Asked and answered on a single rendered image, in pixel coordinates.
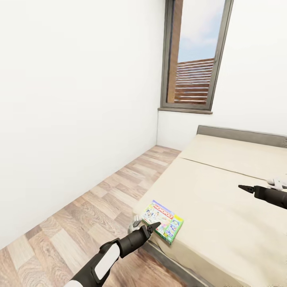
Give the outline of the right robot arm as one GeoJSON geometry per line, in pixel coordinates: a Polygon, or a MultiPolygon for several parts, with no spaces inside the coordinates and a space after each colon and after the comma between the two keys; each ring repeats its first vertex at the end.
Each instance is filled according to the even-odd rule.
{"type": "Polygon", "coordinates": [[[254,193],[255,198],[287,209],[287,192],[282,191],[283,189],[287,189],[287,181],[271,178],[267,180],[267,183],[269,184],[267,188],[247,185],[238,185],[238,187],[249,193],[254,193]]]}

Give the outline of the board game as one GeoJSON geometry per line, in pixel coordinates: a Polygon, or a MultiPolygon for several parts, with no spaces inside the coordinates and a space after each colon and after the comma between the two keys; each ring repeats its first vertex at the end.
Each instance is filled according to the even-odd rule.
{"type": "Polygon", "coordinates": [[[160,222],[161,225],[154,231],[170,245],[173,243],[184,220],[153,200],[141,213],[142,221],[151,225],[160,222]]]}

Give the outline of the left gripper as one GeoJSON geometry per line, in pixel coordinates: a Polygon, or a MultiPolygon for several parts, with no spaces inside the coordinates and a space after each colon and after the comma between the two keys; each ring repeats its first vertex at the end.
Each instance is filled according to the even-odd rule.
{"type": "Polygon", "coordinates": [[[143,225],[140,227],[140,229],[127,235],[126,237],[131,243],[132,252],[144,245],[144,243],[150,238],[151,233],[160,225],[160,222],[148,225],[147,228],[145,225],[143,225]]]}

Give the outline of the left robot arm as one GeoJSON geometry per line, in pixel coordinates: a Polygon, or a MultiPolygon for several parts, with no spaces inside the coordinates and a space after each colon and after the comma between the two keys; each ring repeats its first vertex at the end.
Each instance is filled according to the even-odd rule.
{"type": "Polygon", "coordinates": [[[157,222],[140,228],[142,215],[136,215],[131,221],[131,233],[120,239],[116,238],[100,246],[98,254],[64,286],[64,287],[102,287],[110,274],[110,269],[119,257],[122,259],[140,248],[150,238],[151,233],[161,223],[157,222]]]}

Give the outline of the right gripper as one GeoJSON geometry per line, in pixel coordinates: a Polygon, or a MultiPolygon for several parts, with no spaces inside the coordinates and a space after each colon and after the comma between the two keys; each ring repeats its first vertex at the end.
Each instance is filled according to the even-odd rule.
{"type": "Polygon", "coordinates": [[[283,199],[285,195],[287,195],[287,192],[277,189],[269,189],[261,186],[252,187],[247,185],[238,185],[238,187],[249,193],[254,193],[255,198],[264,200],[267,203],[287,209],[283,204],[283,199]]]}

